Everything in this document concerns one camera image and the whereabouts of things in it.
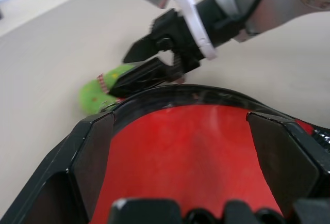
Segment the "green fabric zipper charm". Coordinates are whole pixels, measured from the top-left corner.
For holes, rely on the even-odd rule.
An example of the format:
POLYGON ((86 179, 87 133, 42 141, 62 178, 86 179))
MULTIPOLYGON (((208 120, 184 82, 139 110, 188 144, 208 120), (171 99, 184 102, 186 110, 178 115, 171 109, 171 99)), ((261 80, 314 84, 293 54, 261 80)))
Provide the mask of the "green fabric zipper charm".
POLYGON ((110 91, 119 77, 133 68, 133 65, 120 65, 84 84, 78 95, 82 111, 87 115, 94 115, 108 105, 120 103, 122 98, 111 95, 110 91))

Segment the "red table tennis paddle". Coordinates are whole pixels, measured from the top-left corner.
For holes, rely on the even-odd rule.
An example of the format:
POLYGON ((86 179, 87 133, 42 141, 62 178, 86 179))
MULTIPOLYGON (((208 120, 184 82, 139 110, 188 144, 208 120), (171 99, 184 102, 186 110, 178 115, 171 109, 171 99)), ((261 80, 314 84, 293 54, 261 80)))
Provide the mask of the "red table tennis paddle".
POLYGON ((91 224, 290 223, 316 192, 309 125, 224 105, 114 113, 91 224))

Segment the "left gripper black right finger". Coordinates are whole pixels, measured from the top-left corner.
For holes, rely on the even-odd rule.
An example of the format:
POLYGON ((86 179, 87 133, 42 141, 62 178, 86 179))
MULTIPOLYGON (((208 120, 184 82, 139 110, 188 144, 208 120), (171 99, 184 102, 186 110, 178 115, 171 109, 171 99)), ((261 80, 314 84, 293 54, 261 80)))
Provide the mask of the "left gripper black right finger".
POLYGON ((303 198, 330 198, 330 153, 297 122, 250 112, 249 123, 264 179, 284 216, 303 198))

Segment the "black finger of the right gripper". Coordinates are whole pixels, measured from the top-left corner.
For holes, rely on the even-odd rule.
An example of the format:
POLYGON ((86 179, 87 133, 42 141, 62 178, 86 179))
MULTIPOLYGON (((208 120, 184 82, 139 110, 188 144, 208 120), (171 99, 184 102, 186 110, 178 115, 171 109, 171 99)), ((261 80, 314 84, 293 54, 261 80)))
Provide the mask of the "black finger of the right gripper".
POLYGON ((123 63, 145 61, 158 53, 155 42, 150 36, 145 36, 132 44, 123 58, 123 63))
POLYGON ((159 57, 154 57, 120 75, 110 88, 109 94, 118 98, 127 98, 160 84, 179 80, 184 75, 181 61, 179 56, 174 56, 173 64, 167 65, 159 57))

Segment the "black paddle case clear window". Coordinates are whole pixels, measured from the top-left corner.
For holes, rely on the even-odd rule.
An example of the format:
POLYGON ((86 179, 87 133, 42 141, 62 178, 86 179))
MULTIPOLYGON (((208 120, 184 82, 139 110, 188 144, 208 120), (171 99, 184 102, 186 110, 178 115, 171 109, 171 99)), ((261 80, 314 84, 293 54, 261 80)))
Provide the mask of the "black paddle case clear window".
POLYGON ((114 146, 120 158, 209 158, 223 164, 255 160, 257 152, 246 120, 250 112, 297 122, 330 153, 329 129, 294 119, 228 89, 168 85, 142 91, 109 107, 115 117, 110 147, 114 146))

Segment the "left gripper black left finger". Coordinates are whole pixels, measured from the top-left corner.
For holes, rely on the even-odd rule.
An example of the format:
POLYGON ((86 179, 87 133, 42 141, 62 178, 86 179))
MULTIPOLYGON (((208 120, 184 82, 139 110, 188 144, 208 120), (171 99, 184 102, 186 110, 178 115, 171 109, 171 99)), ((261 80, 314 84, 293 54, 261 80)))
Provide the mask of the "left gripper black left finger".
POLYGON ((5 224, 88 224, 100 195, 115 117, 79 121, 43 159, 5 213, 5 224))

